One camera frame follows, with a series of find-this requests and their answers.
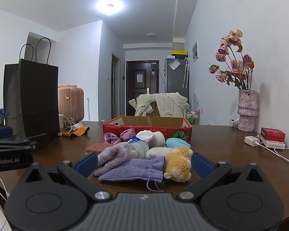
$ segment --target yellow plush toy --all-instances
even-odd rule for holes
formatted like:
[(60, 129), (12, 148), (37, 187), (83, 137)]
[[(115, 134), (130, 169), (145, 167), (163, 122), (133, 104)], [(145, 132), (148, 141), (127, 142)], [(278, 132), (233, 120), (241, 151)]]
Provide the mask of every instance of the yellow plush toy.
[(190, 173), (192, 154), (193, 151), (187, 147), (173, 148), (166, 158), (164, 178), (176, 182), (188, 181), (192, 176)]

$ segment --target blue fuzzy ball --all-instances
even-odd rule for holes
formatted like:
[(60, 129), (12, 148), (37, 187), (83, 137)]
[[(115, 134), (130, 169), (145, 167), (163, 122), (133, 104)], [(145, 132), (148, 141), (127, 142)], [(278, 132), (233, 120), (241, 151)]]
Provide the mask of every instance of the blue fuzzy ball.
[(175, 147), (188, 147), (190, 148), (190, 145), (179, 138), (169, 138), (165, 141), (165, 147), (175, 148)]

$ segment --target pink suitcase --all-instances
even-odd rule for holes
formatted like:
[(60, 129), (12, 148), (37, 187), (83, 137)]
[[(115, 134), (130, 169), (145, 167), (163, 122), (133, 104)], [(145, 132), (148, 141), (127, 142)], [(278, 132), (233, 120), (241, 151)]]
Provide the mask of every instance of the pink suitcase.
[(58, 109), (59, 114), (64, 110), (76, 110), (75, 123), (81, 121), (84, 116), (83, 90), (76, 85), (58, 86)]

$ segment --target black paper bag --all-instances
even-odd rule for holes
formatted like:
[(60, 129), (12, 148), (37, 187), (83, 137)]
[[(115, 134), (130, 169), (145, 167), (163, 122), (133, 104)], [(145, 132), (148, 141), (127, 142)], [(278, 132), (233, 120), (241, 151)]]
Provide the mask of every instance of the black paper bag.
[(24, 59), (6, 64), (3, 105), (5, 124), (20, 139), (58, 136), (58, 67)]

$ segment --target dried rose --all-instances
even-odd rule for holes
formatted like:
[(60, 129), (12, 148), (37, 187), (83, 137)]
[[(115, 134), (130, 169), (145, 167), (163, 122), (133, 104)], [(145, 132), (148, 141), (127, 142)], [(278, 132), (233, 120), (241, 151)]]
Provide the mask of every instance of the dried rose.
[(221, 61), (221, 62), (226, 61), (226, 56), (222, 55), (218, 52), (216, 53), (215, 57), (216, 57), (216, 60), (218, 60), (218, 61)]
[(245, 56), (243, 57), (243, 61), (244, 61), (245, 67), (246, 67), (247, 69), (249, 69), (251, 63), (253, 62), (252, 58), (251, 58), (249, 55), (245, 55)]
[(221, 45), (222, 46), (225, 45), (226, 47), (230, 47), (231, 46), (231, 43), (228, 41), (228, 37), (227, 36), (222, 37)]
[(243, 64), (243, 62), (242, 61), (238, 61), (238, 63), (239, 63), (239, 72), (243, 72), (244, 71), (244, 64)]
[(242, 74), (239, 71), (232, 71), (231, 74), (238, 79), (242, 78)]
[(232, 71), (236, 72), (239, 71), (240, 64), (236, 60), (231, 60), (231, 69)]
[(222, 71), (218, 71), (217, 75), (215, 76), (217, 80), (220, 82), (225, 82), (227, 79), (227, 74), (222, 73)]
[(243, 33), (240, 30), (237, 30), (236, 32), (230, 31), (228, 34), (227, 41), (234, 46), (241, 46), (240, 37), (242, 36)]
[(243, 80), (247, 80), (247, 74), (245, 70), (242, 72), (242, 78)]
[(229, 55), (228, 48), (226, 45), (220, 46), (217, 52), (220, 53), (221, 55)]
[(211, 74), (215, 74), (216, 71), (217, 71), (216, 67), (214, 67), (214, 66), (209, 67), (209, 72), (210, 72)]

